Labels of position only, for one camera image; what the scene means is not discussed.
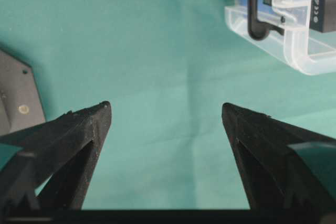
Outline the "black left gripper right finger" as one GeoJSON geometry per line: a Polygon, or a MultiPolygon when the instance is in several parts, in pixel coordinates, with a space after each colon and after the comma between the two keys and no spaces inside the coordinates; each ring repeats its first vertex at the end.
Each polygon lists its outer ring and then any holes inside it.
{"type": "Polygon", "coordinates": [[[231,103],[222,123],[251,209],[335,210],[335,139],[231,103]]]}

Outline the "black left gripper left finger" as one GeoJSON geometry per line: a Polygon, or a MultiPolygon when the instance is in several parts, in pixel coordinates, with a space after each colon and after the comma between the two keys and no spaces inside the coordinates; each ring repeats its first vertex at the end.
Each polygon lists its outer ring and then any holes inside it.
{"type": "Polygon", "coordinates": [[[1,210],[81,209],[111,122],[103,101],[1,136],[19,149],[1,169],[1,210]]]}

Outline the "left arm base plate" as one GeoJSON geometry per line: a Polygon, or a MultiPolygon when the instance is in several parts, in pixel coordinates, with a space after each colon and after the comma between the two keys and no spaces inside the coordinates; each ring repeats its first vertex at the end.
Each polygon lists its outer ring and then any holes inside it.
{"type": "Polygon", "coordinates": [[[45,122],[31,66],[1,51],[1,135],[45,122]]]}

